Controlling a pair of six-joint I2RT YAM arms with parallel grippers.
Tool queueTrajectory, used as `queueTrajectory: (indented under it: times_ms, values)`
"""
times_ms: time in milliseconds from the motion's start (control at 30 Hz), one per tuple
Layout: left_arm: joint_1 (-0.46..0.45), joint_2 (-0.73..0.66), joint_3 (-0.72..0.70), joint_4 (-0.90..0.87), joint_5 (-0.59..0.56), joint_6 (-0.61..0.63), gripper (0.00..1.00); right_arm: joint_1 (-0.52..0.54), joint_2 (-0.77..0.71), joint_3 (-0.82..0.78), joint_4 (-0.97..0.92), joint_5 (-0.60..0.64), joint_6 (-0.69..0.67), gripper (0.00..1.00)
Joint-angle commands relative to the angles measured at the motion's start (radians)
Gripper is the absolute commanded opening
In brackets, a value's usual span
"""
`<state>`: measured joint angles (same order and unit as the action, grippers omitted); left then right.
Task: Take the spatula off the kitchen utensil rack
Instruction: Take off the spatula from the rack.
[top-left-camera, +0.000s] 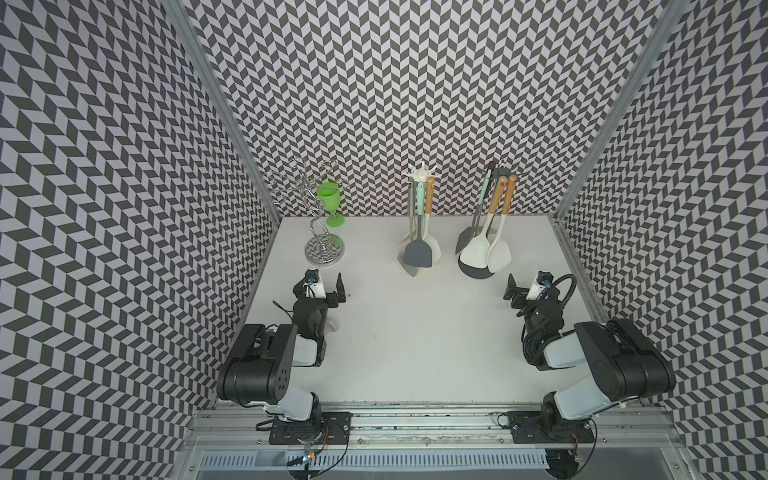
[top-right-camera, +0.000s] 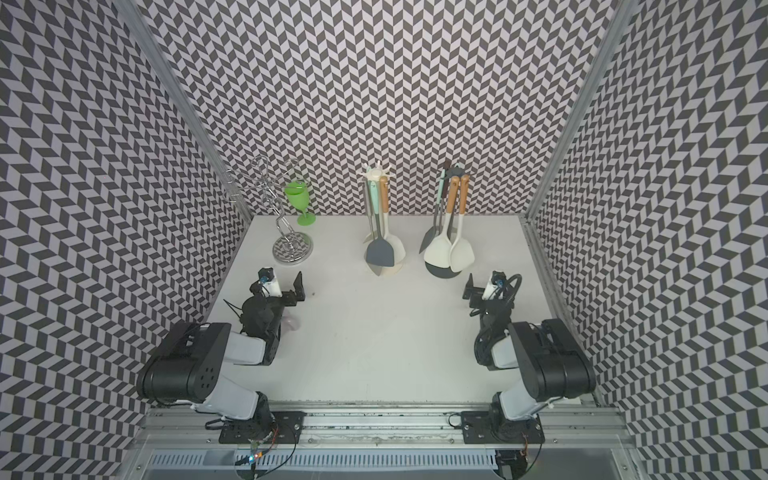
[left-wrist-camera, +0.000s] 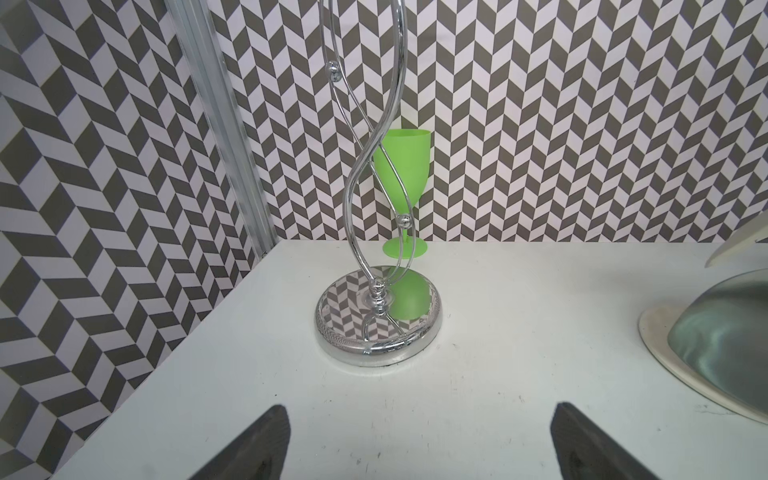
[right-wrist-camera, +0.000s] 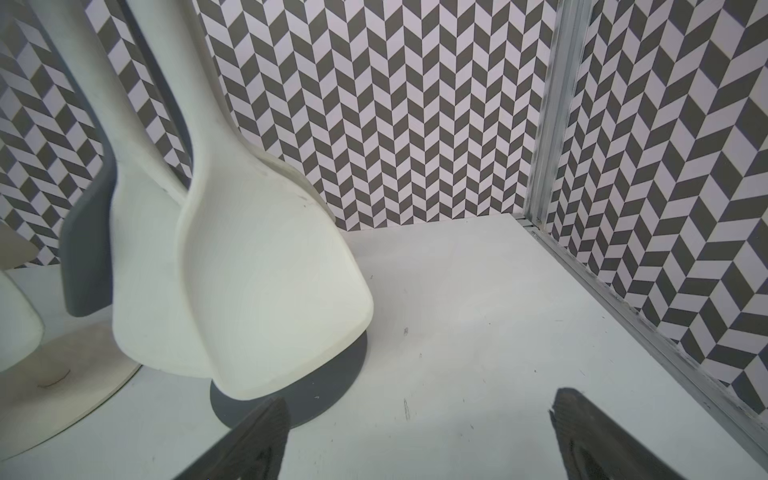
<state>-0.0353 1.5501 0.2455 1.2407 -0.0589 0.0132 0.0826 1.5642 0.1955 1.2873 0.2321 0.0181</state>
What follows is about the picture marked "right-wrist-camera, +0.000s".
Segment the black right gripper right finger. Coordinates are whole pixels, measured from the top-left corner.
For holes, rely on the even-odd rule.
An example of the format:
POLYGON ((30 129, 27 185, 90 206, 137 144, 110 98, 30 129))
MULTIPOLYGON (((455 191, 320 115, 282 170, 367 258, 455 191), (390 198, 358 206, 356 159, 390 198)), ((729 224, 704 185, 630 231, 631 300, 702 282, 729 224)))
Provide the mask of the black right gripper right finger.
POLYGON ((549 415, 569 479, 681 477, 574 388, 557 390, 549 415))

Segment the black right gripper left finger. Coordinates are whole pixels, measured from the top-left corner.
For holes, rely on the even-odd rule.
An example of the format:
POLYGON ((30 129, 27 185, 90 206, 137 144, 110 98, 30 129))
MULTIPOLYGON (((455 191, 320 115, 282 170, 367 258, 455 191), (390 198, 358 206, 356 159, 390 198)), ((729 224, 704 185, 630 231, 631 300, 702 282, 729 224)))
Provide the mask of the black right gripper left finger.
POLYGON ((258 406, 176 479, 277 479, 290 430, 284 399, 258 406))

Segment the white spatula wooden handle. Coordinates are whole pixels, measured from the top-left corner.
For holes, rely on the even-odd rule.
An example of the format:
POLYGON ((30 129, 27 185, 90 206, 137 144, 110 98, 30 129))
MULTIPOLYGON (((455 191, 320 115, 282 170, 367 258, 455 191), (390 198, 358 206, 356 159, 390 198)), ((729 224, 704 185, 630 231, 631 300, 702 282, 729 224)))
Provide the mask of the white spatula wooden handle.
POLYGON ((176 272, 176 227, 187 190, 140 122, 82 4, 30 5, 115 156, 109 225, 116 343, 147 367, 209 378, 208 355, 183 303, 176 272))
POLYGON ((360 337, 372 294, 325 208, 261 161, 221 104, 191 4, 128 7, 192 147, 176 230, 184 305, 218 389, 237 400, 272 394, 360 337))

